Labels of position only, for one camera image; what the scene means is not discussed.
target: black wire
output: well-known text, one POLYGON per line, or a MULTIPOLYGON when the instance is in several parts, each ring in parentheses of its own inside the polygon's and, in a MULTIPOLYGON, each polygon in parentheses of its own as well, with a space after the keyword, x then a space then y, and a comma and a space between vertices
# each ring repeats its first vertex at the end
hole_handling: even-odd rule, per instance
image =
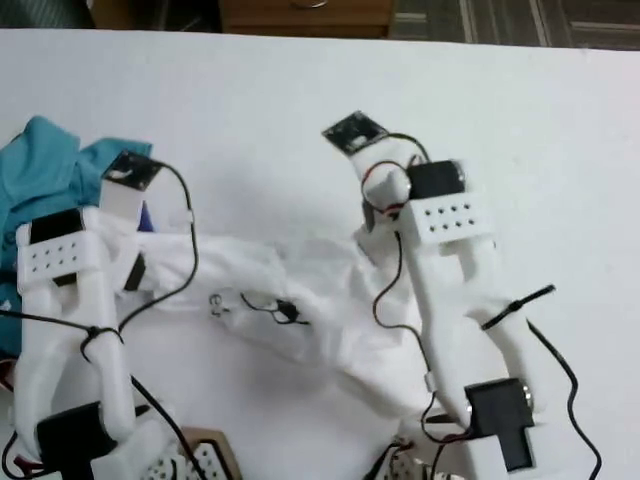
POLYGON ((43 470, 38 473, 32 473, 31 475, 24 475, 22 477, 19 477, 18 475, 13 473, 11 470, 9 470, 9 465, 7 464, 7 458, 9 456, 9 452, 11 451, 11 448, 16 443, 17 439, 18 439, 18 434, 14 431, 11 434, 11 438, 9 439, 7 444, 4 446, 4 449, 2 450, 2 472, 8 478, 10 478, 11 480, 31 480, 34 478, 44 477, 45 475, 49 475, 53 473, 53 471, 50 471, 50 470, 43 470))
POLYGON ((135 389, 138 390, 138 392, 140 392, 140 394, 145 398, 145 400, 149 402, 149 405, 155 408, 156 412, 158 412, 158 414, 160 414, 160 416, 164 418, 165 421, 169 424, 169 426, 171 427, 171 430, 173 430, 173 433, 175 433, 176 437, 178 437, 178 441, 180 442, 182 449, 184 450, 185 454, 189 458, 189 461, 191 461, 191 463, 193 464, 193 468, 198 474, 198 476, 201 478, 201 480, 207 480, 207 477, 204 471, 202 470, 202 467, 200 467, 200 463, 198 463, 198 460, 196 459, 193 453, 193 450, 191 450, 191 447, 189 446, 189 442, 187 442, 187 439, 184 437, 182 430, 176 424, 173 418, 171 418, 171 415, 167 413, 167 411, 162 407, 162 405, 160 405, 160 402, 158 402, 153 397, 153 395, 151 395, 149 391, 146 388, 144 388, 144 386, 133 375, 131 376, 131 383, 133 384, 135 389))
POLYGON ((394 234, 396 237, 396 241, 398 242, 398 270, 396 272, 395 277, 393 277, 393 280, 391 280, 389 285, 383 288, 382 291, 378 294, 378 296, 373 300, 373 319, 379 326, 381 326, 382 328, 386 328, 387 330, 401 329, 401 330, 406 330, 410 332, 415 337, 416 342, 418 342, 418 347, 420 348, 420 352, 422 352, 422 358, 424 359, 424 363, 427 367, 427 372, 428 372, 430 370, 429 360, 427 359, 427 352, 425 351, 424 346, 422 345, 422 340, 420 339, 420 334, 418 333, 418 331, 410 325, 404 325, 404 324, 387 325, 385 323, 382 323, 382 321, 380 321, 380 317, 378 317, 378 304, 380 303, 380 300, 382 300, 382 297, 384 297, 387 293, 389 293, 389 290, 391 290, 396 285, 396 283, 398 283, 398 281, 400 280, 400 277, 402 276, 402 263, 403 263, 402 240, 400 239, 400 234, 398 232, 394 232, 394 234))
POLYGON ((35 320, 35 321, 38 321, 38 322, 45 322, 45 323, 55 323, 56 325, 63 325, 65 327, 77 328, 78 330, 84 330, 87 333, 92 328, 96 328, 96 327, 90 327, 90 326, 87 326, 87 325, 80 325, 78 323, 68 322, 67 320, 62 320, 60 318, 45 317, 45 316, 42 316, 42 315, 32 315, 30 313, 15 312, 13 310, 0 310, 0 316, 10 317, 10 318, 27 319, 27 320, 35 320))
POLYGON ((424 148, 424 145, 422 145, 422 143, 420 143, 420 141, 417 138, 412 137, 411 135, 407 135, 406 133, 388 132, 386 135, 384 135, 384 136, 378 138, 377 140, 371 142, 365 148, 370 147, 371 145, 375 145, 377 143, 380 143, 383 140, 386 140, 387 138, 396 138, 398 140, 406 140, 408 142, 413 143, 420 150, 420 153, 422 154, 422 158, 424 158, 424 161, 427 162, 427 163, 431 163, 431 157, 429 157, 429 153, 427 153, 427 149, 424 148))
POLYGON ((191 225, 190 225, 190 232, 191 232, 191 246, 193 248, 193 268, 191 269, 191 273, 189 274, 189 276, 187 277, 187 279, 185 280, 185 282, 178 288, 176 288, 175 290, 172 290, 171 292, 165 293, 164 295, 159 296, 156 299, 153 299, 147 303, 145 303, 144 305, 141 305, 140 307, 136 308, 134 311, 132 311, 131 313, 129 313, 121 322, 120 325, 118 326, 118 330, 120 332, 122 332, 124 330, 124 328, 135 318, 137 317, 139 314, 141 314, 142 312, 144 312, 145 310, 150 309, 151 307, 153 307, 154 305, 157 305, 158 303, 174 296, 177 295, 178 293, 182 292, 184 289, 186 289, 189 285, 191 285, 191 282, 193 281, 193 279, 196 276, 196 272, 198 271, 198 264, 200 263, 200 255, 198 253, 198 243, 196 240, 196 223, 195 223, 195 217, 193 216, 193 206, 191 204, 191 193, 189 193, 189 187, 187 186, 187 182, 184 180, 184 178, 182 177, 182 175, 180 174, 180 172, 178 170, 176 170, 173 166, 169 165, 168 163, 162 163, 163 167, 165 167, 167 170, 170 170, 171 173, 173 173, 176 178, 178 179, 178 181, 180 182, 180 185, 182 185, 182 189, 184 190, 184 198, 187 204, 187 210, 189 211, 189 214, 191 215, 191 225))
POLYGON ((587 435, 582 431, 582 428, 580 428, 580 425, 578 425, 578 421, 576 420, 573 405, 575 403, 576 396, 578 395, 578 388, 580 387, 578 377, 569 365, 569 362, 565 360, 562 354, 556 349, 556 347, 553 346, 553 344, 547 339, 547 337, 545 337, 542 332, 538 330, 538 328, 529 320, 527 320, 527 323, 529 324, 529 330, 531 330, 531 333, 533 333, 538 338, 538 340, 540 340, 540 342, 546 347, 546 349, 549 350, 551 355, 553 355, 553 357, 565 371, 567 377, 569 377, 569 381, 571 382, 571 391, 569 392, 569 398, 567 399, 567 413, 569 415, 569 421, 571 422, 571 425, 573 426, 578 436, 584 441, 584 443, 589 447, 589 449, 593 452, 593 455, 596 457, 596 464, 593 468, 593 471, 591 472, 591 475, 589 475, 589 480, 595 480, 595 478, 600 473, 600 470, 602 469, 602 456, 600 455, 600 452, 591 441, 591 439, 587 437, 587 435))
POLYGON ((365 474, 365 476, 362 478, 362 480, 375 480, 376 476, 378 475, 378 472, 380 472, 380 469, 382 468, 382 464, 384 463, 384 459, 387 457, 387 454, 389 453, 389 450, 391 450, 394 447, 397 447, 397 448, 402 447, 402 444, 400 444, 398 442, 390 443, 387 446, 387 448, 384 449, 384 452, 382 452, 382 454, 374 462, 373 466, 365 474))
POLYGON ((440 461, 440 457, 442 456, 442 452, 444 452, 444 447, 446 444, 442 444, 438 446, 438 450, 436 450, 436 455, 433 457, 433 463, 431 465, 431 473, 429 474, 430 480, 436 479, 436 467, 438 466, 438 462, 440 461))
POLYGON ((451 443, 455 443, 467 438, 469 434, 469 430, 466 430, 460 434, 450 434, 450 435, 447 435, 445 438, 436 438, 427 431, 427 426, 426 426, 427 420, 428 420, 427 415, 429 415, 429 411, 431 411, 431 409, 433 408, 435 401, 436 401, 436 394, 434 392, 433 395, 431 395, 431 401, 429 402, 429 405, 427 406, 425 411, 422 412, 422 417, 420 418, 420 427, 422 428, 422 432, 424 433, 424 435, 433 443, 437 443, 438 445, 449 445, 451 443))
POLYGON ((247 300, 247 297, 245 297, 244 293, 240 293, 240 298, 242 299, 242 302, 249 307, 251 310, 253 310, 254 312, 265 312, 265 313, 270 313, 271 314, 271 318, 273 319, 274 322, 276 322, 278 325, 292 325, 294 323, 297 323, 298 325, 311 325, 309 322, 307 321, 298 321, 298 320, 286 320, 286 321, 280 321, 278 320, 278 317, 276 317, 276 313, 280 313, 279 309, 274 309, 274 310, 270 310, 268 308, 260 308, 260 307, 256 307, 255 305, 252 305, 251 302, 249 302, 249 300, 247 300))

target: white bracket with holes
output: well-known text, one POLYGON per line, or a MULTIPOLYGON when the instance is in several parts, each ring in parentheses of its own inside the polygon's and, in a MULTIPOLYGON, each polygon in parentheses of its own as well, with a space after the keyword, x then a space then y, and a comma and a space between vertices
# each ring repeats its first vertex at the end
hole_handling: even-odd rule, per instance
POLYGON ((491 233, 484 199, 458 193, 412 200, 400 213, 403 236, 421 244, 439 244, 491 233))
MULTIPOLYGON (((215 448, 201 443, 193 452, 207 480, 231 480, 224 473, 215 448)), ((142 480, 200 480, 191 462, 184 455, 173 452, 151 467, 142 480)))
POLYGON ((98 269, 106 249, 94 232, 81 231, 25 245, 18 250, 18 277, 23 286, 83 270, 98 269))

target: red wire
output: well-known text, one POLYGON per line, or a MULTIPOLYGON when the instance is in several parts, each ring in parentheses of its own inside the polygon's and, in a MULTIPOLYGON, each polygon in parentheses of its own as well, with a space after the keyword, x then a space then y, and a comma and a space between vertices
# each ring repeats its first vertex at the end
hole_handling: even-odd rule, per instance
POLYGON ((369 177, 371 176, 371 174, 374 172, 376 168, 381 167, 383 165, 391 165, 391 166, 402 169, 402 171, 406 171, 406 169, 402 165, 400 165, 398 162, 394 160, 381 160, 379 162, 376 162, 373 165, 371 165, 366 172, 364 172, 364 175, 362 176, 362 181, 360 182, 360 193, 362 194, 362 198, 364 199, 364 201, 367 202, 371 206, 371 208, 373 208, 378 213, 387 215, 390 210, 396 210, 398 208, 402 208, 404 204, 396 203, 384 209, 378 208, 375 205, 373 205, 369 200, 367 200, 367 196, 364 193, 364 186, 367 183, 367 180, 369 180, 369 177))

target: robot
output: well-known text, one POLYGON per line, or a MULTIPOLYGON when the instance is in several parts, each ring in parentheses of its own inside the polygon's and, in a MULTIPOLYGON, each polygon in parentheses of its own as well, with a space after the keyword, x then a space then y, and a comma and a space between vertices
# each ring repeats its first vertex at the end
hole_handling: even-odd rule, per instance
MULTIPOLYGON (((365 478, 435 479, 436 464, 470 480, 538 479, 561 471, 566 460, 554 446, 572 432, 548 415, 551 393, 534 348, 546 339, 521 311, 553 288, 514 301, 486 202, 460 164, 431 162, 415 139, 367 120, 355 114, 325 136, 349 156, 387 138, 410 140, 422 154, 407 166, 374 163, 362 175, 362 192, 365 235, 391 232, 400 254, 398 277, 402 265, 408 267, 423 320, 421 331, 412 333, 424 353, 432 397, 421 418, 402 422, 395 448, 365 478), (373 175, 383 165, 390 167, 386 174, 373 175), (443 256, 459 262, 454 279, 442 275, 443 256), (465 319, 486 332, 508 377, 465 382, 452 353, 455 322, 465 319)), ((162 166, 125 153, 105 173, 99 207, 38 219, 18 231, 24 316, 61 320, 23 322, 15 427, 30 454, 64 480, 137 480, 171 442, 166 416, 134 405, 114 301, 142 278, 144 259, 134 236, 144 190, 162 166), (100 379, 101 400, 52 415, 55 388, 79 346, 100 379)), ((572 402, 572 424, 593 447, 575 422, 572 402)), ((598 459, 593 479, 601 460, 592 449, 598 459)))
MULTIPOLYGON (((401 423, 392 447, 365 478, 418 480, 429 475, 433 480, 437 467, 469 480, 538 479, 566 471, 568 460, 556 447, 570 442, 574 432, 549 414, 552 392, 540 361, 545 352, 535 345, 542 342, 571 378, 568 413, 596 456, 590 477, 594 479, 602 462, 573 415, 577 379, 521 310, 554 287, 514 300, 501 272, 487 202, 461 163, 432 162, 418 140, 390 133, 362 112, 323 135, 348 157, 388 139, 409 141, 419 149, 419 155, 406 165, 398 159, 381 160, 360 169, 366 221, 366 228, 359 232, 360 244, 365 252, 388 254, 384 238, 393 234, 398 274, 385 290, 392 288, 406 264, 422 330, 376 321, 414 334, 425 357, 425 383, 431 394, 423 415, 401 423), (383 173, 376 175, 376 170, 383 173), (443 268, 443 259, 455 260, 456 267, 443 268), (456 323, 463 321, 477 323, 490 338, 507 377, 465 382, 464 367, 454 349, 456 323), (436 399, 440 414, 430 416, 436 399)), ((380 298, 374 301, 374 315, 380 298)))
POLYGON ((145 270, 135 233, 144 191, 161 168, 124 152, 103 176, 99 207, 39 218, 17 232, 23 314, 36 321, 23 321, 13 420, 29 454, 65 480, 139 480, 173 438, 163 418, 134 404, 115 308, 115 295, 136 290, 145 270), (52 317, 60 320, 37 321, 52 317), (52 415, 78 348, 99 378, 100 401, 52 415))

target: wooden cabinet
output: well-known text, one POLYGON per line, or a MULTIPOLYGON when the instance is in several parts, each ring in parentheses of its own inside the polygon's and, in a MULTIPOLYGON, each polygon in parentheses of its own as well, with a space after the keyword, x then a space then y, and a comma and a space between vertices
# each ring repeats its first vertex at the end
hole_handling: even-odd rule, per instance
POLYGON ((386 37, 393 0, 221 0, 227 33, 386 37))

